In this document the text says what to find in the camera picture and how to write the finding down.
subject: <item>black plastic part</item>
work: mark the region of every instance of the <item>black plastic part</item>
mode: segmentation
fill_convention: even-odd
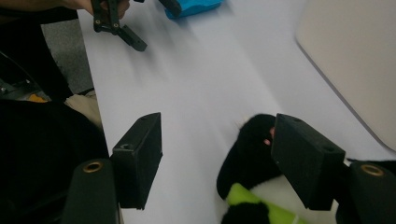
[[[121,208],[145,208],[162,156],[161,114],[138,119],[110,157]]]
[[[395,223],[396,176],[370,162],[357,161],[349,167],[349,192],[361,223]]]
[[[119,30],[119,36],[125,43],[137,51],[145,51],[148,46],[137,34],[129,29],[127,25],[124,25],[122,29]]]
[[[276,115],[272,157],[306,208],[331,209],[345,154],[302,120]]]
[[[338,204],[335,221],[337,224],[361,224],[356,208],[345,206],[343,203]]]
[[[109,32],[118,35],[129,46],[137,51],[144,51],[147,44],[135,34],[128,26],[120,27],[117,0],[108,0],[108,16],[100,6],[100,0],[92,0],[93,8],[93,30],[99,32]]]
[[[83,162],[74,173],[61,224],[119,224],[114,173],[109,159]]]
[[[159,0],[161,4],[163,4],[166,9],[169,10],[170,13],[174,17],[178,17],[181,13],[181,5],[177,0]]]

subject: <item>white table surface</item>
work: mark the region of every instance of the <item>white table surface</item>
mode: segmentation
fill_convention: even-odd
[[[144,52],[97,34],[92,16],[78,12],[108,148],[138,118],[162,113],[163,159],[146,209],[124,209],[125,223],[219,223],[226,209],[216,193],[219,168],[237,123],[258,113],[303,119],[350,158],[396,158],[299,49],[295,29],[304,4],[225,0],[171,21],[159,1],[131,1],[121,24],[148,43]]]

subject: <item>black cloth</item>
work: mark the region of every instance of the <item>black cloth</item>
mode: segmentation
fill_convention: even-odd
[[[46,223],[40,219],[42,214],[62,210],[64,204],[54,198],[64,198],[74,169],[90,159],[108,158],[103,134],[61,103],[0,100],[0,127],[3,224]],[[45,211],[44,206],[41,215],[28,216],[35,213],[32,208],[52,201],[59,207],[49,206],[52,210]]]
[[[58,21],[71,21],[78,19],[77,11],[66,7],[55,7],[44,11],[18,11],[0,7],[0,15],[36,21],[38,24],[48,24]]]

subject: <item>green cloth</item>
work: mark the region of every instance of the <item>green cloth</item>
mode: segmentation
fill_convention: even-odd
[[[229,205],[238,205],[240,203],[265,203],[269,210],[268,217],[271,224],[307,224],[306,221],[300,219],[291,211],[257,197],[239,183],[232,185],[227,196],[227,203]]]

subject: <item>blue object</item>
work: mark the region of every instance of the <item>blue object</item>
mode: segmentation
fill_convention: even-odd
[[[178,0],[181,5],[180,15],[175,17],[168,9],[165,10],[165,14],[169,19],[195,15],[219,7],[222,1],[223,0]]]

